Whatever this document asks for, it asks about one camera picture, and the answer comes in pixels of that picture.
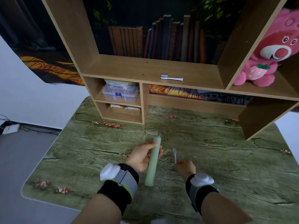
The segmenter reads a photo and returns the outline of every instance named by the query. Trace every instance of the hand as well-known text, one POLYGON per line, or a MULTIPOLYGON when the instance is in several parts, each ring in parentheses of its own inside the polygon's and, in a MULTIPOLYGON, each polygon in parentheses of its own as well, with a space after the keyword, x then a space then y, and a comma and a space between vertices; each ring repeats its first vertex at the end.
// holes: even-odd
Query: hand
MULTIPOLYGON (((151 144, 141 144, 136 146, 125 161, 125 164, 131 166, 138 174, 143 172, 149 166, 151 149, 156 147, 156 145, 157 141, 154 141, 151 144)), ((160 146, 159 158, 161 158, 162 155, 163 149, 162 146, 160 146)))
POLYGON ((177 161, 174 165, 175 169, 178 171, 180 176, 183 178, 184 182, 188 180, 190 175, 196 173, 196 168, 191 160, 189 159, 181 159, 177 161))

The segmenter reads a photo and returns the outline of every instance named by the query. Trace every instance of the bear nose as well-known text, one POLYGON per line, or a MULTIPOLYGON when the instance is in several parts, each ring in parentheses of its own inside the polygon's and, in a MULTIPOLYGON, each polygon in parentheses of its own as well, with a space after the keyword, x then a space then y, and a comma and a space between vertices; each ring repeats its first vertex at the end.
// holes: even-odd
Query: bear nose
POLYGON ((278 58, 282 58, 285 57, 287 54, 289 53, 289 51, 285 48, 280 48, 275 52, 275 56, 278 58))

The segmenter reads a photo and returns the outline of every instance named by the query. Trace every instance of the gray floor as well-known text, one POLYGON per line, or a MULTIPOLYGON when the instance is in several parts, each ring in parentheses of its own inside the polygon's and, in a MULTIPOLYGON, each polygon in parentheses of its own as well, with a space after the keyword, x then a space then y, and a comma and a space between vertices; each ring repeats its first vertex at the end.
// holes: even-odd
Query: gray floor
POLYGON ((0 135, 0 223, 70 223, 76 210, 28 200, 23 183, 56 139, 56 135, 20 130, 0 135))

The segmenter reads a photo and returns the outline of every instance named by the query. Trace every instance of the bear eye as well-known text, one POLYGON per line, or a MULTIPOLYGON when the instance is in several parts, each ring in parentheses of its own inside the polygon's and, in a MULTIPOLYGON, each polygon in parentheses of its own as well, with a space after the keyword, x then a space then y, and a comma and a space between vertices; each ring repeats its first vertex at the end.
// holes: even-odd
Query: bear eye
POLYGON ((297 39, 294 39, 293 41, 291 41, 291 46, 294 45, 297 42, 297 39))
POLYGON ((290 38, 286 36, 286 37, 283 38, 282 42, 283 42, 283 43, 286 43, 289 39, 290 39, 290 38))

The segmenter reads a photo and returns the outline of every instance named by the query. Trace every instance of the left hand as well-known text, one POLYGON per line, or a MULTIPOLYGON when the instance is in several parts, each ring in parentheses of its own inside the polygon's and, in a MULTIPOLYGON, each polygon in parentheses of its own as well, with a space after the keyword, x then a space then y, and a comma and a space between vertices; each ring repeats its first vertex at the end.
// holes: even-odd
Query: left hand
MULTIPOLYGON (((154 141, 151 144, 141 144, 136 146, 128 159, 125 161, 126 165, 131 166, 136 172, 139 174, 148 168, 150 161, 151 149, 156 147, 157 141, 154 141)), ((162 146, 160 146, 159 150, 159 159, 163 155, 162 146)))

